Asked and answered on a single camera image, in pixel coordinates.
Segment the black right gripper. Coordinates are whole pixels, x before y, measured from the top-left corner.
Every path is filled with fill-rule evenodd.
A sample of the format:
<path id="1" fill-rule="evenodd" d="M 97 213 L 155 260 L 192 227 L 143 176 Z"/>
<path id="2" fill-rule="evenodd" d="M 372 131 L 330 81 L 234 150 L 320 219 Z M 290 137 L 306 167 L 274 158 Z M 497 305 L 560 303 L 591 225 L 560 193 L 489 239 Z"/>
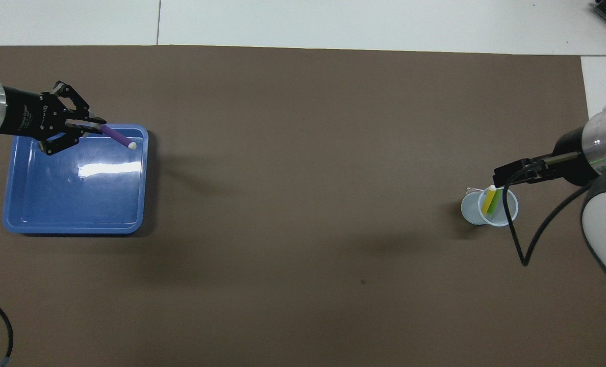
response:
<path id="1" fill-rule="evenodd" d="M 599 177 L 585 158 L 582 147 L 583 131 L 582 126 L 562 135 L 553 149 L 554 156 L 576 153 L 575 158 L 558 163 L 557 172 L 566 181 L 578 187 L 585 186 Z M 518 172 L 521 174 L 511 181 L 510 186 L 557 179 L 557 172 L 551 169 L 543 158 L 534 158 L 516 160 L 497 167 L 493 170 L 492 183 L 496 188 L 503 188 Z"/>

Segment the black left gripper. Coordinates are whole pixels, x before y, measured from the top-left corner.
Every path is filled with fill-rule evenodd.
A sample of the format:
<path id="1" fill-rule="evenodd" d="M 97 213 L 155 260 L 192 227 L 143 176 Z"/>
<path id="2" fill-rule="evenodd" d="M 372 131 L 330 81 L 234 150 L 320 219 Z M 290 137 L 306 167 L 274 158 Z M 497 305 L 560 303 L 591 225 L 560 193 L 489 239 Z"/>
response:
<path id="1" fill-rule="evenodd" d="M 39 141 L 39 149 L 55 155 L 76 146 L 88 134 L 102 135 L 98 129 L 107 120 L 96 116 L 89 104 L 63 81 L 56 81 L 51 91 L 35 93 L 3 86 L 6 112 L 1 125 L 2 135 L 31 137 Z M 66 119 L 85 121 L 93 127 L 68 127 Z"/>

